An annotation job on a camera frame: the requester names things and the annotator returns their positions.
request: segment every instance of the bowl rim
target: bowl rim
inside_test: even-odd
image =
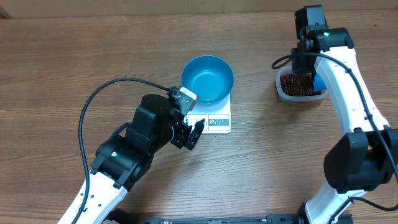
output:
[[[191,59],[191,60],[184,66],[184,69],[182,70],[182,73],[181,73],[181,81],[180,81],[180,82],[181,82],[181,86],[184,87],[184,86],[182,85],[182,77],[183,77],[184,71],[185,71],[185,69],[187,68],[187,66],[188,66],[190,63],[192,63],[194,60],[196,60],[196,59],[198,59],[198,58],[202,58],[202,57],[213,57],[213,58],[220,59],[220,60],[223,61],[223,62],[228,66],[228,68],[231,70],[231,74],[232,74],[232,86],[231,86],[231,89],[229,90],[229,92],[228,92],[227,94],[225,94],[225,96],[222,97],[222,99],[220,99],[220,100],[218,100],[218,101],[216,101],[216,102],[204,103],[204,102],[201,102],[201,101],[200,101],[200,97],[199,97],[198,103],[200,103],[200,104],[202,104],[202,105],[215,105],[215,104],[217,104],[217,103],[223,101],[223,99],[225,99],[225,98],[232,92],[232,89],[234,88],[234,85],[235,85],[234,70],[231,68],[231,66],[229,65],[229,63],[226,62],[224,59],[222,59],[222,58],[220,58],[220,57],[217,57],[217,56],[215,56],[215,55],[201,55],[201,56],[197,56],[197,57]]]

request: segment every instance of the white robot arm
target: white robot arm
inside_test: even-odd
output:
[[[398,133],[390,129],[366,88],[348,31],[329,29],[321,5],[298,10],[295,23],[300,41],[290,56],[293,72],[319,74],[341,133],[325,157],[326,182],[301,212],[309,224],[336,223],[352,198],[389,182],[393,173],[397,176]]]
[[[90,174],[90,195],[85,210],[81,213],[76,223],[100,224],[113,208],[127,195],[127,189],[117,189],[113,186],[114,180],[98,172]],[[58,224],[71,224],[79,211],[86,189],[86,182],[83,183],[78,195],[63,214]]]
[[[329,51],[321,52],[321,54],[331,56],[352,69],[361,85],[369,110],[373,115],[373,120],[378,129],[382,130],[384,127],[388,126],[387,120],[376,108],[362,79],[356,62],[355,50],[349,49],[347,46],[332,47]],[[366,113],[364,112],[363,104],[354,81],[346,73],[345,69],[327,58],[318,57],[315,61],[315,70],[325,82],[326,88],[330,94],[338,117],[341,136],[343,137],[346,133],[353,133],[356,128],[361,128],[362,131],[373,131],[373,128],[366,118]],[[346,202],[348,197],[360,197],[365,193],[366,191],[361,189],[350,190],[347,191],[347,193],[339,194],[337,190],[330,187],[329,183],[326,181],[316,196],[305,204],[307,218],[311,224],[328,223],[331,215]],[[342,212],[343,210],[335,217],[333,223],[337,222]]]

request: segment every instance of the white kitchen scale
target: white kitchen scale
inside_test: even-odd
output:
[[[229,134],[231,132],[231,94],[215,105],[198,103],[185,117],[185,123],[194,127],[205,119],[202,134]]]

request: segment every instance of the red beans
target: red beans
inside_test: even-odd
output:
[[[321,91],[313,90],[311,74],[295,75],[293,73],[280,77],[280,86],[289,96],[314,96],[321,95]]]

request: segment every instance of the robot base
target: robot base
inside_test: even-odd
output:
[[[353,223],[351,215],[341,215],[337,221],[337,224]],[[263,217],[239,218],[136,219],[127,212],[117,208],[108,215],[104,224],[305,224],[305,221],[300,215],[274,214]]]

